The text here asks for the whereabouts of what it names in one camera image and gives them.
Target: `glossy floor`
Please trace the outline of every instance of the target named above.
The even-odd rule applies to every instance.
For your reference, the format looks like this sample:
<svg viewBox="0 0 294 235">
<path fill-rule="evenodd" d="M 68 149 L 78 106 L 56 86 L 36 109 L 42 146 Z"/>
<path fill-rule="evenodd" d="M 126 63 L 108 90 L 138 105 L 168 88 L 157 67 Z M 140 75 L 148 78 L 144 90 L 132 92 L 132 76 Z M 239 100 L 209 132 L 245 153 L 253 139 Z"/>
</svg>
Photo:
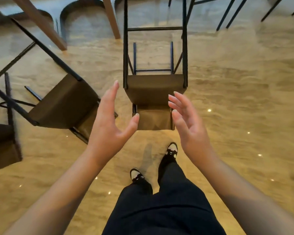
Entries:
<svg viewBox="0 0 294 235">
<path fill-rule="evenodd" d="M 181 0 L 131 0 L 129 26 L 181 24 Z M 189 87 L 220 157 L 244 178 L 294 214 L 294 2 L 283 2 L 268 19 L 267 0 L 249 0 L 229 30 L 215 29 L 229 0 L 195 6 L 188 29 Z M 224 26 L 237 8 L 237 1 Z M 122 29 L 122 4 L 117 8 Z M 68 51 L 60 52 L 31 22 L 32 33 L 58 54 L 97 92 L 117 79 L 122 82 L 122 41 L 113 37 L 101 8 L 86 8 L 67 20 Z M 170 41 L 175 59 L 181 51 L 180 31 L 130 33 L 129 51 L 137 42 L 139 68 L 167 68 Z M 30 44 L 16 27 L 0 26 L 0 69 Z M 46 95 L 65 75 L 46 53 L 34 47 L 11 70 L 12 94 L 36 103 L 24 89 Z M 3 89 L 4 80 L 0 79 Z M 116 99 L 117 125 L 131 118 L 131 103 L 123 89 Z M 24 160 L 0 170 L 0 234 L 18 219 L 68 169 L 85 144 L 68 130 L 34 127 L 16 114 Z M 0 122 L 6 122 L 0 109 Z M 108 163 L 91 185 L 66 234 L 101 234 L 129 170 L 138 167 L 157 192 L 157 167 L 177 131 L 139 131 Z M 228 234 L 244 234 L 203 175 L 180 150 L 178 163 L 206 194 Z"/>
</svg>

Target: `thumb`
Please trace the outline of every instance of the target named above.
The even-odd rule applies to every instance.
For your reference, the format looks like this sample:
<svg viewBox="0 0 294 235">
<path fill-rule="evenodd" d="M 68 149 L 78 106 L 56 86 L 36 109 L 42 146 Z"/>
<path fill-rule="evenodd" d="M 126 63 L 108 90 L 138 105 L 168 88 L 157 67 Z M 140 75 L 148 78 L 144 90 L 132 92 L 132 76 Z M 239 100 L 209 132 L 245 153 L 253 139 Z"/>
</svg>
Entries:
<svg viewBox="0 0 294 235">
<path fill-rule="evenodd" d="M 130 137 L 136 132 L 138 127 L 138 121 L 139 121 L 139 114 L 136 113 L 131 121 L 129 122 L 129 125 L 126 127 L 126 129 L 122 132 L 122 138 L 124 138 L 125 142 L 127 142 Z"/>
<path fill-rule="evenodd" d="M 182 115 L 177 110 L 172 110 L 172 119 L 179 132 L 180 138 L 187 137 L 189 129 L 182 117 Z"/>
</svg>

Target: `forearm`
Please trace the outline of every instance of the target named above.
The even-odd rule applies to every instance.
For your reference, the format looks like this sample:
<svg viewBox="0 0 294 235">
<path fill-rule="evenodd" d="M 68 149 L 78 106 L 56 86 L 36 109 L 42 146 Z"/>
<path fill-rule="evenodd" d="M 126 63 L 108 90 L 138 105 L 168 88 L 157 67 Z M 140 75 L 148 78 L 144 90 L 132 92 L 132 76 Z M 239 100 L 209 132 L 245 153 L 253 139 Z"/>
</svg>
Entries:
<svg viewBox="0 0 294 235">
<path fill-rule="evenodd" d="M 197 165 L 247 235 L 292 234 L 294 217 L 264 195 L 215 154 Z"/>
<path fill-rule="evenodd" d="M 101 170 L 94 155 L 86 150 L 5 235 L 63 234 Z"/>
</svg>

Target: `person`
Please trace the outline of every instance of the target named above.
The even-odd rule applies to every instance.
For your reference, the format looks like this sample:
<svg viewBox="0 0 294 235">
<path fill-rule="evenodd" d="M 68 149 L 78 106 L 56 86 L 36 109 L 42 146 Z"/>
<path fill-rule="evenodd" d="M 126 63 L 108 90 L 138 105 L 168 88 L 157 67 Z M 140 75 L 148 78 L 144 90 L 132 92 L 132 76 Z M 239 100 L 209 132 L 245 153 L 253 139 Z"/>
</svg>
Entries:
<svg viewBox="0 0 294 235">
<path fill-rule="evenodd" d="M 94 178 L 135 133 L 139 115 L 122 132 L 115 125 L 114 100 L 119 84 L 104 94 L 93 131 L 83 154 L 17 220 L 5 235 L 58 235 L 67 229 Z M 294 217 L 248 183 L 215 153 L 203 120 L 190 100 L 169 95 L 172 118 L 185 154 L 207 178 L 247 235 L 294 235 Z M 159 193 L 137 170 L 133 183 L 120 194 L 103 235 L 225 234 L 204 193 L 176 163 L 178 148 L 171 143 L 158 171 Z"/>
</svg>

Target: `black and white sneaker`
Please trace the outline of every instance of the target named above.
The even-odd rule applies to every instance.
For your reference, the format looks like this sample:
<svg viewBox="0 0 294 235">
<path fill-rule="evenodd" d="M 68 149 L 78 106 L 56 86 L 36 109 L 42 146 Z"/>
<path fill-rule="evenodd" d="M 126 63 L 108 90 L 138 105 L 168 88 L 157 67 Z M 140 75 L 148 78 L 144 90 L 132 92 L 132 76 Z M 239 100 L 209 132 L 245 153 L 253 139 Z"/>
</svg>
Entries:
<svg viewBox="0 0 294 235">
<path fill-rule="evenodd" d="M 169 144 L 166 155 L 172 155 L 175 159 L 177 156 L 177 145 L 175 142 Z"/>
<path fill-rule="evenodd" d="M 144 179 L 143 175 L 141 174 L 141 172 L 136 169 L 136 168 L 132 168 L 129 172 L 132 182 L 137 181 L 139 179 Z"/>
</svg>

